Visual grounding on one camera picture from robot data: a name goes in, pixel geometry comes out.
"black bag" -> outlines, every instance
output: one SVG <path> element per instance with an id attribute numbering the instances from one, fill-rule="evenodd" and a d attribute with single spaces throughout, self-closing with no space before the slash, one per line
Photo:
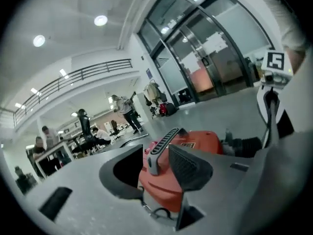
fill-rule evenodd
<path id="1" fill-rule="evenodd" d="M 165 108 L 166 108 L 166 111 L 167 111 L 166 112 L 166 116 L 173 115 L 177 111 L 176 107 L 172 103 L 167 103 L 165 105 Z"/>
<path id="2" fill-rule="evenodd" d="M 160 93 L 160 99 L 161 99 L 162 102 L 166 102 L 167 101 L 166 95 L 164 93 Z"/>
<path id="3" fill-rule="evenodd" d="M 144 95 L 144 97 L 145 97 L 145 100 L 146 100 L 146 105 L 147 106 L 151 106 L 152 105 L 152 103 L 147 99 L 147 97 Z"/>

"ceiling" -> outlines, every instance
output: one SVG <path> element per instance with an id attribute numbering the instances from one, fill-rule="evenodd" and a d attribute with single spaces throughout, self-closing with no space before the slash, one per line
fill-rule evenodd
<path id="1" fill-rule="evenodd" d="M 132 2 L 26 0 L 8 24 L 0 48 L 0 105 L 7 103 L 23 83 L 62 58 L 118 48 Z M 105 26 L 94 24 L 99 15 L 108 17 Z M 40 34 L 45 36 L 45 44 L 34 47 L 33 39 Z"/>

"black slot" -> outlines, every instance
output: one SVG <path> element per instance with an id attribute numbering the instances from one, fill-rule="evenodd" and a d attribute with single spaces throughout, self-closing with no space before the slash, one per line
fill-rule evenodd
<path id="1" fill-rule="evenodd" d="M 245 164 L 233 163 L 230 165 L 230 168 L 246 172 L 249 169 L 249 166 Z"/>
<path id="2" fill-rule="evenodd" d="M 54 221 L 73 191 L 66 187 L 58 187 L 39 211 L 51 221 Z"/>
<path id="3" fill-rule="evenodd" d="M 197 208 L 190 206 L 188 204 L 188 201 L 186 199 L 183 199 L 176 224 L 176 231 L 192 225 L 203 217 L 204 215 L 200 211 L 198 211 Z"/>

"red handheld vacuum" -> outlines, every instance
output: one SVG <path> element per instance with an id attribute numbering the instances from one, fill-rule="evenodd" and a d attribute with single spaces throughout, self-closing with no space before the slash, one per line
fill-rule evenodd
<path id="1" fill-rule="evenodd" d="M 258 138 L 233 139 L 226 132 L 225 140 L 219 140 L 211 131 L 190 131 L 174 128 L 162 139 L 152 142 L 143 153 L 143 168 L 139 180 L 143 188 L 164 208 L 179 212 L 182 189 L 169 164 L 169 144 L 188 146 L 203 152 L 238 157 L 253 157 L 262 148 Z"/>

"jeans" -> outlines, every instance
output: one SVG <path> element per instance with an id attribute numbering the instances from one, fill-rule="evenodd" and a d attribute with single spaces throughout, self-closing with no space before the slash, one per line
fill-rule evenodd
<path id="1" fill-rule="evenodd" d="M 97 144 L 99 145 L 108 145 L 110 143 L 111 143 L 111 140 L 97 139 Z"/>
<path id="2" fill-rule="evenodd" d="M 63 165 L 67 165 L 70 162 L 70 158 L 63 147 L 56 152 L 56 155 Z"/>
<path id="3" fill-rule="evenodd" d="M 142 128 L 133 111 L 125 113 L 124 118 L 134 130 Z"/>

